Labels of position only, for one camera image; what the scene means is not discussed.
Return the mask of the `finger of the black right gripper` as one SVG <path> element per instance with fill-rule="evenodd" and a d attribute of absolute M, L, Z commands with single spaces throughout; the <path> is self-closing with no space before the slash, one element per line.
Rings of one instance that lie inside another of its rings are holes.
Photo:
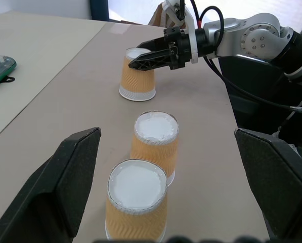
<path fill-rule="evenodd" d="M 148 71 L 165 66 L 169 66 L 171 63 L 169 50 L 161 50 L 155 52 L 149 52 L 140 54 L 137 58 L 131 61 L 128 66 L 129 68 Z"/>
<path fill-rule="evenodd" d="M 168 43 L 165 42 L 164 37 L 142 42 L 137 46 L 137 48 L 143 48 L 150 51 L 163 51 L 169 49 Z"/>

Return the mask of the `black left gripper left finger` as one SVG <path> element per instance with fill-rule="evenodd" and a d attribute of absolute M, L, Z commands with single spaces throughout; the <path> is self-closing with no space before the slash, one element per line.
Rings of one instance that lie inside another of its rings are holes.
<path fill-rule="evenodd" d="M 0 243 L 72 243 L 91 191 L 100 128 L 64 139 L 0 218 Z"/>

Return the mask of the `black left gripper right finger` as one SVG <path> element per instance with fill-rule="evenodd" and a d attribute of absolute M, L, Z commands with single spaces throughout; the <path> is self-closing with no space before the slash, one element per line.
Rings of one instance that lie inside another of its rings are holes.
<path fill-rule="evenodd" d="M 302 240 L 302 157 L 272 135 L 237 128 L 234 136 L 269 236 Z"/>

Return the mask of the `orange ribbed paper cup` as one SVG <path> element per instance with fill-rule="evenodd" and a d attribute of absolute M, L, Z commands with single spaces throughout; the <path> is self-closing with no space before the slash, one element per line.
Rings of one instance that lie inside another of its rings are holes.
<path fill-rule="evenodd" d="M 134 124 L 130 158 L 147 160 L 161 167 L 169 186 L 175 178 L 178 135 L 179 124 L 173 115 L 162 111 L 144 112 Z"/>
<path fill-rule="evenodd" d="M 119 93 L 122 97 L 131 101 L 142 102 L 151 100 L 156 95 L 154 71 L 140 71 L 128 66 L 135 58 L 149 52 L 144 48 L 126 50 L 119 87 Z"/>
<path fill-rule="evenodd" d="M 109 240 L 161 241 L 167 223 L 167 177 L 141 159 L 119 163 L 107 184 L 105 232 Z"/>

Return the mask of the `brown cardboard box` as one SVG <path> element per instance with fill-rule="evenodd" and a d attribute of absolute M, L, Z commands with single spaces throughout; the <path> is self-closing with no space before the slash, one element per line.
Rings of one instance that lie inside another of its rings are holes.
<path fill-rule="evenodd" d="M 162 7 L 162 3 L 160 3 L 155 12 L 153 13 L 153 16 L 151 17 L 148 25 L 150 26 L 158 26 L 163 28 L 169 28 L 169 27 L 177 27 L 179 26 L 180 29 L 185 29 L 186 24 L 185 21 L 182 22 L 182 24 L 175 24 L 172 19 L 169 17 L 168 14 L 165 13 Z"/>

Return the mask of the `dark robot body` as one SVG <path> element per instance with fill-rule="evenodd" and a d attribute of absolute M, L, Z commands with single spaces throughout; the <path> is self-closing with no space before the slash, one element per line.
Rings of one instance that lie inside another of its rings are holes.
<path fill-rule="evenodd" d="M 302 113 L 280 107 L 302 106 L 302 82 L 291 82 L 280 69 L 246 58 L 222 57 L 219 63 L 238 127 L 302 148 Z"/>

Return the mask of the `blue window frame post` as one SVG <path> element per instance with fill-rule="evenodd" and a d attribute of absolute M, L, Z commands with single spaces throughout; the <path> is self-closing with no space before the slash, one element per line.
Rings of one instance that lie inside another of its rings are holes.
<path fill-rule="evenodd" d="M 108 0 L 89 0 L 92 20 L 109 21 Z"/>

